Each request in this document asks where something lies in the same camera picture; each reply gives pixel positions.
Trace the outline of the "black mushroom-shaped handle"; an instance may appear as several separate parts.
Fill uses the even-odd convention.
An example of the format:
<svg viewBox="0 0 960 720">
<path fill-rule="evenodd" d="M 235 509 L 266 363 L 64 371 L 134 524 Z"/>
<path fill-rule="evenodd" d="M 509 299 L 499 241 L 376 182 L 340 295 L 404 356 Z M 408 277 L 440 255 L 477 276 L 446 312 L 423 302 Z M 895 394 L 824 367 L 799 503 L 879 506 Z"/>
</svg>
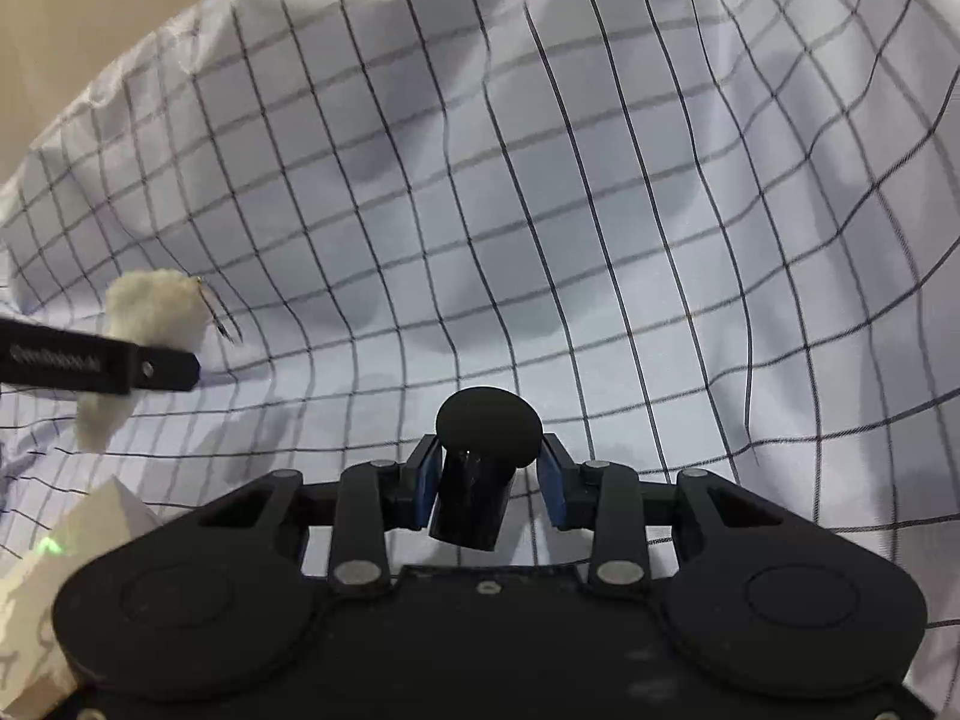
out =
<svg viewBox="0 0 960 720">
<path fill-rule="evenodd" d="M 470 387 L 441 405 L 436 437 L 444 461 L 430 535 L 460 548 L 493 551 L 514 475 L 539 458 L 542 421 L 519 395 Z"/>
</svg>

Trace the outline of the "white rabbit plush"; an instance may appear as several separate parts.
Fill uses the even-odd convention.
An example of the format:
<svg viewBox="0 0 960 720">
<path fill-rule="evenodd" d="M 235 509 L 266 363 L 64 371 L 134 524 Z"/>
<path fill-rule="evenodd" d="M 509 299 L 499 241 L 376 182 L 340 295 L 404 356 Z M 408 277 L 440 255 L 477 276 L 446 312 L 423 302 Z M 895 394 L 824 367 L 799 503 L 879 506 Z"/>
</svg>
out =
<svg viewBox="0 0 960 720">
<path fill-rule="evenodd" d="M 196 355 L 206 327 L 215 321 L 213 296 L 215 291 L 202 278 L 179 270 L 129 271 L 107 288 L 106 337 Z M 80 395 L 76 447 L 87 454 L 105 452 L 141 399 L 138 388 L 130 395 Z"/>
</svg>

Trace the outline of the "white checked cloth cover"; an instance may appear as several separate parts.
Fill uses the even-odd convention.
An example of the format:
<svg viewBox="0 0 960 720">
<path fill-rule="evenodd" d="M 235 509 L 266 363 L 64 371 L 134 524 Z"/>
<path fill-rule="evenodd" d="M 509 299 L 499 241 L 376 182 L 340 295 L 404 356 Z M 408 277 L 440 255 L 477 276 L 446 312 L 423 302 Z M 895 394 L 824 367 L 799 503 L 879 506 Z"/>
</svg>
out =
<svg viewBox="0 0 960 720">
<path fill-rule="evenodd" d="M 117 478 L 160 517 L 397 460 L 472 385 L 578 460 L 704 470 L 888 557 L 958 706 L 958 0 L 200 0 L 2 184 L 2 309 L 212 289 L 190 394 L 85 454 L 2 395 L 2 561 Z"/>
</svg>

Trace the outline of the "white phone box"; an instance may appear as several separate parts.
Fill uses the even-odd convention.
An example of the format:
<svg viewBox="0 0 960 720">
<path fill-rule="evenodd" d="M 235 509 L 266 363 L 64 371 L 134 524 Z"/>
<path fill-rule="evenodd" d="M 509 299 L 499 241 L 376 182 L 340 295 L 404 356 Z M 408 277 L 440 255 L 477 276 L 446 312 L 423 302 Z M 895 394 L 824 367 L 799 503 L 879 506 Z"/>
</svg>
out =
<svg viewBox="0 0 960 720">
<path fill-rule="evenodd" d="M 43 718 L 80 686 L 57 644 L 52 606 L 67 578 L 160 519 L 109 478 L 73 505 L 2 578 L 2 715 Z"/>
</svg>

